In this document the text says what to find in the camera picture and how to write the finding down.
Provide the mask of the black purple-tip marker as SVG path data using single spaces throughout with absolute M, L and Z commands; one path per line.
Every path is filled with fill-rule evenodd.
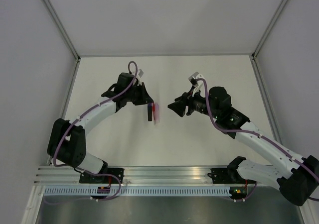
M 147 114 L 148 114 L 148 121 L 153 121 L 153 105 L 149 103 L 147 105 Z

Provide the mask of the red gel pen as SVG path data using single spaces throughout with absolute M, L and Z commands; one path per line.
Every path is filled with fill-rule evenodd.
M 153 120 L 154 120 L 154 123 L 158 123 L 158 112 L 159 112 L 159 106 L 157 103 L 153 103 L 152 105 L 152 110 L 153 110 Z

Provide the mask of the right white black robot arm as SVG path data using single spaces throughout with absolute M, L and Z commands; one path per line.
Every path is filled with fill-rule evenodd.
M 278 190 L 296 206 L 302 206 L 319 186 L 319 161 L 305 158 L 267 137 L 250 119 L 236 110 L 224 87 L 213 87 L 207 97 L 193 87 L 167 106 L 180 117 L 199 112 L 211 114 L 214 125 L 266 159 L 270 166 L 238 156 L 227 166 L 231 182 L 252 180 Z

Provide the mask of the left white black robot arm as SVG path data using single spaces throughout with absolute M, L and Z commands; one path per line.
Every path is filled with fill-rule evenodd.
M 108 179 L 108 164 L 86 149 L 86 136 L 103 120 L 117 113 L 127 103 L 147 105 L 148 121 L 153 120 L 153 99 L 141 81 L 143 71 L 121 73 L 118 80 L 101 95 L 95 105 L 74 120 L 57 119 L 52 128 L 48 155 L 53 162 L 83 170 L 97 183 Z

